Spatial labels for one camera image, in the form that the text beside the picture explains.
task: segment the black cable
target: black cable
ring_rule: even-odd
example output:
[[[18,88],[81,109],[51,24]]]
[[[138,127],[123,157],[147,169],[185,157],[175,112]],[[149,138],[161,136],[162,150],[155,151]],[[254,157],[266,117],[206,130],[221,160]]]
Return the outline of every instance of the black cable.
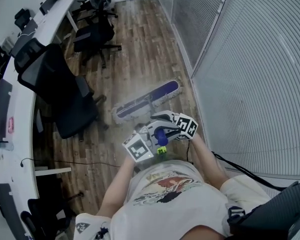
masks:
[[[187,162],[189,162],[189,159],[188,159],[189,148],[190,148],[190,140],[188,141],[188,148],[186,149],[186,161]]]
[[[224,159],[222,156],[220,156],[219,154],[217,154],[217,153],[215,153],[213,151],[212,151],[212,153],[219,160],[228,163],[229,165],[233,166],[234,168],[236,168],[240,172],[244,173],[245,175],[247,175],[251,179],[255,180],[256,182],[259,182],[260,184],[262,184],[262,185],[264,185],[264,186],[266,186],[268,188],[271,188],[271,189],[274,189],[274,190],[277,190],[277,191],[283,191],[283,190],[286,189],[285,187],[272,185],[270,182],[264,180],[263,178],[260,178],[259,176],[255,175],[254,173],[252,173],[251,171],[247,170],[246,168],[244,168],[244,167],[242,167],[242,166],[240,166],[240,165],[238,165],[238,164],[236,164],[234,162],[231,162],[231,161],[228,161],[228,160]]]
[[[68,163],[68,164],[77,164],[77,165],[96,165],[96,164],[101,164],[101,165],[107,165],[107,166],[113,166],[113,167],[120,167],[118,165],[113,165],[113,164],[109,164],[106,162],[88,162],[88,163],[84,163],[84,162],[69,162],[69,161],[61,161],[61,160],[47,160],[47,159],[32,159],[32,158],[24,158],[21,160],[20,166],[24,167],[24,164],[22,163],[24,160],[32,160],[32,161],[47,161],[47,162],[59,162],[59,163]]]

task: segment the floor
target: floor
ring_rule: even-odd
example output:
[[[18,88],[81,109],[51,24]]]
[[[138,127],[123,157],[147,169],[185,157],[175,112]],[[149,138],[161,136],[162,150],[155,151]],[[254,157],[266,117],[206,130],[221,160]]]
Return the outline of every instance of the floor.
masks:
[[[94,163],[104,162],[120,166],[127,156],[122,143],[133,132],[138,123],[146,123],[150,114],[140,116],[123,124],[116,124],[111,110],[116,103],[127,96],[136,95],[144,88],[158,85],[170,79],[178,79],[183,84],[180,95],[162,104],[156,111],[171,110],[192,116],[199,122],[194,94],[186,73],[177,42],[170,23],[157,0],[129,0],[116,4],[118,18],[112,18],[115,36],[111,43],[122,44],[122,51],[105,51],[106,69],[102,69],[99,55],[93,57],[86,66],[80,63],[81,54],[74,53],[73,40],[66,39],[62,47],[66,62],[75,75],[83,75],[95,91],[95,96],[104,94],[106,102],[99,107],[102,118],[109,125],[104,131],[93,123],[84,131],[84,142],[78,136],[61,139],[53,132],[53,153],[55,160]],[[65,36],[71,26],[62,28]],[[174,141],[167,149],[186,158],[188,142]],[[56,162],[56,168],[69,167],[69,164]],[[118,168],[104,165],[71,164],[72,172],[61,174],[65,195],[84,192],[84,197],[70,203],[76,213],[96,214],[103,196],[116,175]]]

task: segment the mop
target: mop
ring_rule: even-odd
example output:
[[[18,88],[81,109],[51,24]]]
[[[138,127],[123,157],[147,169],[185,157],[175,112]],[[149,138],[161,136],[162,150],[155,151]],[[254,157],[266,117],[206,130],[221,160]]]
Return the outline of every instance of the mop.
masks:
[[[171,79],[163,82],[157,87],[138,91],[138,97],[130,96],[124,102],[116,104],[112,109],[112,115],[117,124],[147,114],[164,102],[182,93],[182,83],[179,80]]]

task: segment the desk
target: desk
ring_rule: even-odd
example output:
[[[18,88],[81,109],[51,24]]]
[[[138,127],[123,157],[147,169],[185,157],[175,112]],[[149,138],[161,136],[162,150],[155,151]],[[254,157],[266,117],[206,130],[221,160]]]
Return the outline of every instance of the desk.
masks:
[[[34,38],[43,45],[48,45],[54,39],[58,27],[68,12],[74,0],[57,1],[44,17],[36,16],[40,21]],[[13,116],[14,133],[6,133],[6,139],[12,141],[13,151],[1,150],[3,159],[0,160],[0,183],[9,183],[13,200],[18,214],[29,211],[28,199],[39,198],[33,159],[32,130],[36,94],[17,82],[14,59],[11,58],[3,79],[12,84],[12,92],[8,107],[7,120]]]

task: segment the person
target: person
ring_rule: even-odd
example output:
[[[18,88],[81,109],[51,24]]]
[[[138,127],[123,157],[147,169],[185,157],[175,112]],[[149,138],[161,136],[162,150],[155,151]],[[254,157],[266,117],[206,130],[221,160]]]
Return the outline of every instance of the person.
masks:
[[[96,215],[79,214],[74,240],[221,240],[229,236],[229,204],[249,213],[270,200],[251,178],[229,178],[196,133],[191,140],[210,184],[189,162],[169,160],[133,177],[127,155]]]

